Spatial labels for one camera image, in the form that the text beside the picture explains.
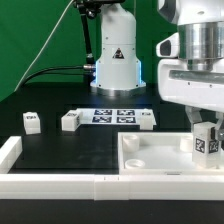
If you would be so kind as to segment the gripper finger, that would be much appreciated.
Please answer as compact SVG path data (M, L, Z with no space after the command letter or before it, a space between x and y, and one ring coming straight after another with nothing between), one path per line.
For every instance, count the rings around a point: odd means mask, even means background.
M217 124L215 126L215 139L224 140L224 113L216 113Z
M185 112L189 119L191 127L194 127L194 125L196 123L202 122L202 117L201 117L200 111L201 111L201 109L197 108L197 107L192 107L192 106L185 107Z

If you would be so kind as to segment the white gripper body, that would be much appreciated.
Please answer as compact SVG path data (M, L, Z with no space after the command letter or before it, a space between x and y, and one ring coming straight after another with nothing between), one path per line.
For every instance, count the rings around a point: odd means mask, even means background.
M224 59L211 72L194 72L180 59L162 59L158 64L158 90L165 101L224 112Z

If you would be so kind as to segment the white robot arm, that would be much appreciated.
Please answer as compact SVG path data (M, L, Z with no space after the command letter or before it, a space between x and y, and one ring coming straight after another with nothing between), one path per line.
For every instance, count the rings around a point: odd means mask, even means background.
M159 14L177 32L156 46L158 90L182 104L192 125L200 111L216 113L213 138L224 140L224 0L157 0ZM129 95L145 87L136 57L136 20L115 1L103 1L101 56L91 90Z

